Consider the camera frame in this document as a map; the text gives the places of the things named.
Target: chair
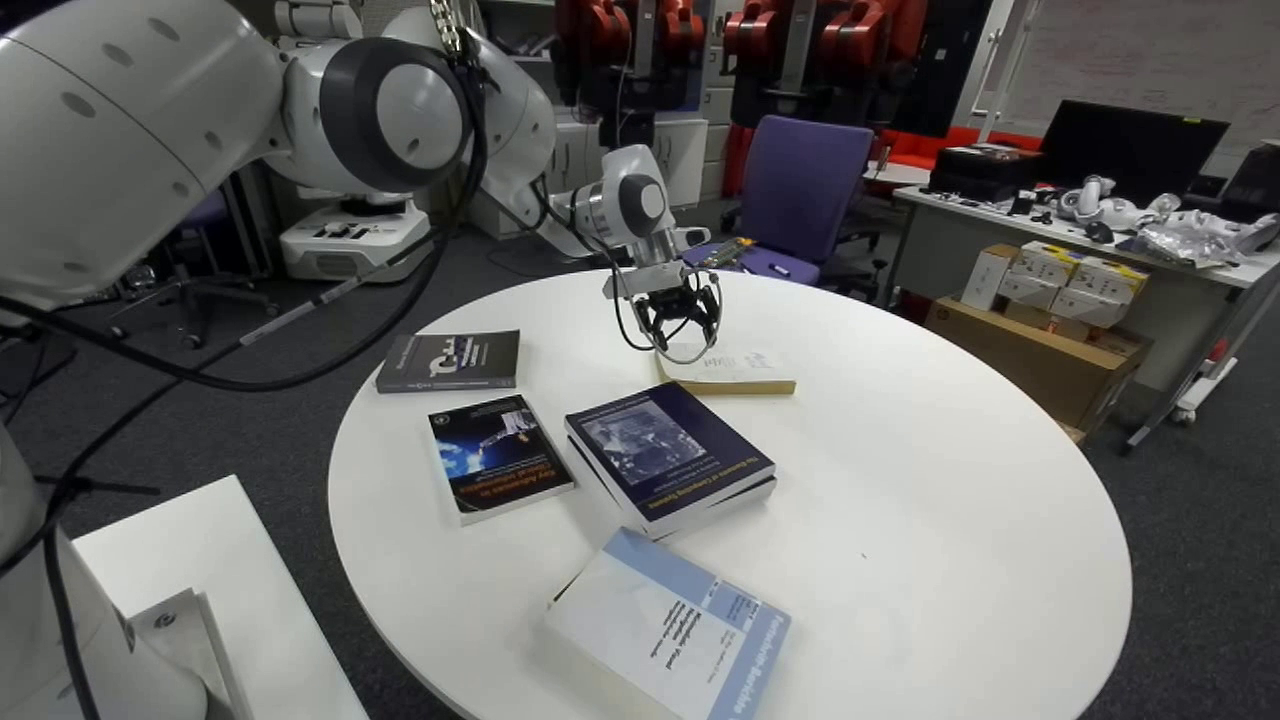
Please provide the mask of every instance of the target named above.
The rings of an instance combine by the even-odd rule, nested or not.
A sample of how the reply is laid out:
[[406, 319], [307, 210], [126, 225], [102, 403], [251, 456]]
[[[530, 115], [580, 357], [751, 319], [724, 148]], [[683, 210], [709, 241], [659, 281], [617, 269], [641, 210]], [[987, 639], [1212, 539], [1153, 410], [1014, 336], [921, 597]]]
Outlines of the chair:
[[757, 276], [818, 285], [864, 189], [872, 138], [876, 130], [854, 123], [763, 115], [742, 209], [742, 233], [757, 247], [742, 263]]

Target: gray floor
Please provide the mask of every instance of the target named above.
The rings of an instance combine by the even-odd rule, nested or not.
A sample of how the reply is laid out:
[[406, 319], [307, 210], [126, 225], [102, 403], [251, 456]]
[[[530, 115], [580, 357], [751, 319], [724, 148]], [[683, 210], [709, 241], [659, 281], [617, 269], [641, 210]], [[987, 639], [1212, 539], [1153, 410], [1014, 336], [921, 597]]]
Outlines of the gray floor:
[[[406, 329], [557, 273], [537, 256], [516, 260], [487, 241], [456, 241], [432, 292]], [[286, 376], [346, 348], [406, 289], [374, 289], [307, 319], [267, 348], [236, 357], [226, 372]], [[251, 310], [226, 310], [216, 336], [248, 329]], [[1091, 448], [1124, 514], [1137, 555], [1137, 625], [1115, 682], [1091, 720], [1167, 715], [1280, 715], [1280, 315], [1256, 330], [1246, 368], [1198, 426], [1163, 426], [1137, 456]], [[136, 336], [174, 358], [198, 358], [175, 329]], [[226, 395], [185, 386], [129, 426], [92, 468], [102, 478], [157, 485], [146, 496], [89, 496], [67, 514], [71, 531], [149, 507], [189, 485], [241, 470], [321, 629], [374, 715], [450, 715], [384, 650], [334, 555], [326, 519], [327, 434], [379, 348], [346, 372], [277, 395]], [[0, 357], [12, 386], [26, 357]], [[12, 434], [37, 470], [60, 470], [121, 407], [157, 383], [126, 358], [81, 348], [81, 358], [42, 386]]]

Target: wall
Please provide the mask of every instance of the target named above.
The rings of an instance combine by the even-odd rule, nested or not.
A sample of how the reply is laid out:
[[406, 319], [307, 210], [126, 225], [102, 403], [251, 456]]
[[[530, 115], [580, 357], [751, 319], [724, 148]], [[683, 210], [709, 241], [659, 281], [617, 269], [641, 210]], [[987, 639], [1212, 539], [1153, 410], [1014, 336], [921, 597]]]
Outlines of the wall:
[[1061, 98], [1230, 119], [1207, 160], [1230, 176], [1280, 138], [1280, 0], [1041, 0], [1000, 129], [1041, 135]]

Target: round white table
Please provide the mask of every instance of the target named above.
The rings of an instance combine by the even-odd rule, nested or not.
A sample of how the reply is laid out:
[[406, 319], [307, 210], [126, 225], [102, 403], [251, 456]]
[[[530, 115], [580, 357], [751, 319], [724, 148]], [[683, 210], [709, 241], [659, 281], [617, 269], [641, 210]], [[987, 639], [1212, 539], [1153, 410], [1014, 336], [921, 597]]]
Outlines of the round white table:
[[[545, 629], [617, 513], [564, 410], [656, 383], [603, 273], [485, 295], [427, 330], [522, 329], [522, 395], [577, 493], [461, 523], [427, 410], [503, 393], [357, 393], [327, 468], [346, 572], [393, 650], [502, 720], [648, 715]], [[1080, 448], [957, 344], [818, 289], [724, 276], [720, 348], [797, 357], [797, 395], [709, 400], [778, 460], [778, 493], [667, 542], [792, 610], [763, 715], [1061, 720], [1113, 676], [1132, 562]]]

